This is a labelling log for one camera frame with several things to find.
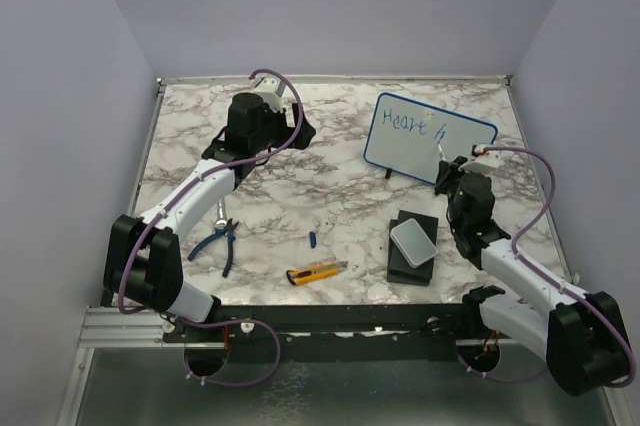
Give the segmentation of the blue whiteboard marker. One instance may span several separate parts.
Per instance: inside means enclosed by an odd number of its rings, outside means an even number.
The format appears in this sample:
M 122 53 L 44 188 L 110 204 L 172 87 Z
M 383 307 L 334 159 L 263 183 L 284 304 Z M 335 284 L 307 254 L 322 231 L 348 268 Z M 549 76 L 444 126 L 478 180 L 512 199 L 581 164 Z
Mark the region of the blue whiteboard marker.
M 440 160 L 441 161 L 447 161 L 444 149 L 442 148 L 442 146 L 439 143 L 437 144 L 437 148 L 438 148 Z

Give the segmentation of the blue framed whiteboard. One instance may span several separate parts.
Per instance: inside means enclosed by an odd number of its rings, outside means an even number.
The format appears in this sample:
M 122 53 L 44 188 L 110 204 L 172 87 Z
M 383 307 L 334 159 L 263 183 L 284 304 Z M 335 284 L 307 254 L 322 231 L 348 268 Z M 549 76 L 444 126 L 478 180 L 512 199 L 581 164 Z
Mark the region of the blue framed whiteboard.
M 404 98 L 381 94 L 376 102 L 363 158 L 374 166 L 434 184 L 440 161 L 468 156 L 478 144 L 492 144 L 498 128 L 484 120 Z

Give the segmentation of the blue marker cap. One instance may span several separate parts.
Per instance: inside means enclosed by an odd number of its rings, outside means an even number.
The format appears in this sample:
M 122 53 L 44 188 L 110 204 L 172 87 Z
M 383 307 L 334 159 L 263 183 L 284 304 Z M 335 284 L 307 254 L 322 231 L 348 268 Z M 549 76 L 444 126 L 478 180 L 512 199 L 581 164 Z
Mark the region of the blue marker cap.
M 316 248 L 317 246 L 317 237 L 316 237 L 316 233 L 311 231 L 309 233 L 309 240 L 310 240 L 310 246 L 312 249 Z

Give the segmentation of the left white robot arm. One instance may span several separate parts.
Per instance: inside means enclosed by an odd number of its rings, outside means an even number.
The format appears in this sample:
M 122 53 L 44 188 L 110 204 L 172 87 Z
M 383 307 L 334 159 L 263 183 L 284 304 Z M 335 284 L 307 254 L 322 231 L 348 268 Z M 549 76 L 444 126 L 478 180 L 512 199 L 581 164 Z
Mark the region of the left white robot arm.
M 286 110 L 268 93 L 239 93 L 227 124 L 201 155 L 193 172 L 164 200 L 139 217 L 121 215 L 112 225 L 103 285 L 158 313 L 186 319 L 195 338 L 220 331 L 217 297 L 189 284 L 183 274 L 180 243 L 204 214 L 233 192 L 269 155 L 306 149 L 316 134 L 301 107 Z

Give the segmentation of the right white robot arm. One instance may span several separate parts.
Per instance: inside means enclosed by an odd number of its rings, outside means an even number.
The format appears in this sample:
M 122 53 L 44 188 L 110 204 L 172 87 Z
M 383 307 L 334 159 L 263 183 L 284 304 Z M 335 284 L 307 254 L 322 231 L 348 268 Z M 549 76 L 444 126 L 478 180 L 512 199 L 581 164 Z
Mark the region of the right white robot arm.
M 447 221 L 460 255 L 504 288 L 479 287 L 463 298 L 461 329 L 481 337 L 503 333 L 541 358 L 571 396 L 599 387 L 624 388 L 637 361 L 616 300 L 590 293 L 532 259 L 493 219 L 490 172 L 499 146 L 477 145 L 471 157 L 441 159 L 435 192 L 447 198 Z

